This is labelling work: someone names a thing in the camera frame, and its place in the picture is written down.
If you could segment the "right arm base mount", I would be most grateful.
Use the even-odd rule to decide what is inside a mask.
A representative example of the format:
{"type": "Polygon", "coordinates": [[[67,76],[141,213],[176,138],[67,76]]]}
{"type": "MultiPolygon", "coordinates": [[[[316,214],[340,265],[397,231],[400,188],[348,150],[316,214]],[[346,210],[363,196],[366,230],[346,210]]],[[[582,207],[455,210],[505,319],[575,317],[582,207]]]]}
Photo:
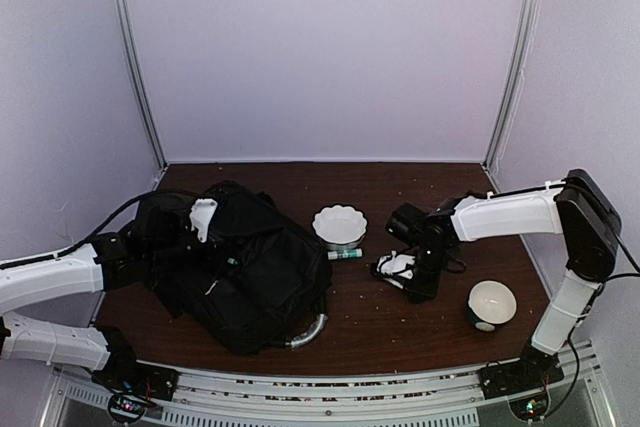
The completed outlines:
{"type": "Polygon", "coordinates": [[[549,367],[517,360],[487,363],[478,371],[485,400],[506,397],[511,414],[519,421],[543,421],[551,412],[549,387],[564,379],[562,368],[553,361],[549,367]]]}

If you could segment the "black student backpack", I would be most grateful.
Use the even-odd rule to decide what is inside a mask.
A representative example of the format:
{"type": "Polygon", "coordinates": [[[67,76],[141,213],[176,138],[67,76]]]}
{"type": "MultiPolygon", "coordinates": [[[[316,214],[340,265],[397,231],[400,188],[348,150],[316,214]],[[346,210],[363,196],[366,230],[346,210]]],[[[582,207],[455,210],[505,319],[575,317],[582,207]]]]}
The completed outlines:
{"type": "Polygon", "coordinates": [[[157,193],[139,203],[129,236],[147,243],[190,230],[199,198],[218,202],[208,231],[219,242],[216,254],[205,265],[160,273],[147,288],[172,316],[190,315],[236,355],[297,349],[318,337],[328,321],[328,252],[268,195],[234,181],[196,199],[157,193]]]}

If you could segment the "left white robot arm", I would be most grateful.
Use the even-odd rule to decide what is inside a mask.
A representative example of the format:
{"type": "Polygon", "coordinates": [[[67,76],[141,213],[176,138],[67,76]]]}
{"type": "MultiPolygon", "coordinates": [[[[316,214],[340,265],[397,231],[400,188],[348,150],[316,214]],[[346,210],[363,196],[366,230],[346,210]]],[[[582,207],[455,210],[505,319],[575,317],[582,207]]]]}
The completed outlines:
{"type": "Polygon", "coordinates": [[[120,233],[100,234],[64,251],[1,265],[1,358],[82,367],[123,391],[137,389],[144,371],[116,328],[72,327],[19,313],[28,306],[76,294],[108,292],[204,260],[213,243],[190,230],[167,242],[145,243],[120,233]]]}

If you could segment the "white green glue stick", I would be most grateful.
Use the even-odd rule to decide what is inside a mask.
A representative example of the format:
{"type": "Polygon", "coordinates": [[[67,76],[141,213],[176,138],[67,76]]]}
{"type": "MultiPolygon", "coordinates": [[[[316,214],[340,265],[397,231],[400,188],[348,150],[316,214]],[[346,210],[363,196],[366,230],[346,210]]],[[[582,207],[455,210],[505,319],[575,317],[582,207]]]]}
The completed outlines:
{"type": "Polygon", "coordinates": [[[330,261],[357,259],[363,256],[363,251],[361,249],[329,251],[327,256],[330,261]]]}

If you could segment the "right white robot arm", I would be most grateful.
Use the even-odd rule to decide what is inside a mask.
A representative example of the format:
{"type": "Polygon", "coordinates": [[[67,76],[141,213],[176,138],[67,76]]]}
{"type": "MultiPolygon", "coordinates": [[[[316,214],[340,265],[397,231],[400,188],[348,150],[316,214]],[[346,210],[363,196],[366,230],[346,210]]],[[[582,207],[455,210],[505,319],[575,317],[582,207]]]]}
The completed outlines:
{"type": "MultiPolygon", "coordinates": [[[[446,197],[474,188],[485,191],[489,181],[477,165],[389,164],[383,165],[372,191],[378,195],[376,238],[383,249],[399,242],[381,231],[386,216],[398,205],[413,202],[424,208],[437,206],[446,197]]],[[[393,292],[397,306],[387,312],[392,321],[384,327],[372,368],[378,373],[447,369],[482,361],[518,356],[527,336],[541,317],[545,300],[556,289],[566,262],[563,240],[551,234],[508,236],[467,244],[460,252],[469,271],[444,278],[439,295],[421,306],[407,304],[393,292]],[[477,331],[464,320],[463,291],[476,281],[495,279],[513,288],[520,309],[514,322],[500,332],[477,331]]],[[[602,296],[590,320],[580,329],[591,339],[609,378],[639,374],[639,323],[620,320],[614,308],[629,316],[621,296],[633,290],[631,280],[611,286],[602,296]]]]}

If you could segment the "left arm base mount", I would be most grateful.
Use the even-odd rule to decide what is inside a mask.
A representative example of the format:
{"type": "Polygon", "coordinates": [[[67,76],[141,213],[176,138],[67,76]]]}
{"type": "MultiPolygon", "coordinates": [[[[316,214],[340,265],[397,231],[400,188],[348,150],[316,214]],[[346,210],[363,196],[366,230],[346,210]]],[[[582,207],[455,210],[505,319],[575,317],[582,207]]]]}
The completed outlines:
{"type": "Polygon", "coordinates": [[[175,369],[134,362],[128,367],[90,370],[91,380],[105,388],[110,397],[107,413],[120,425],[131,425],[157,411],[160,401],[171,401],[178,384],[175,369]]]}

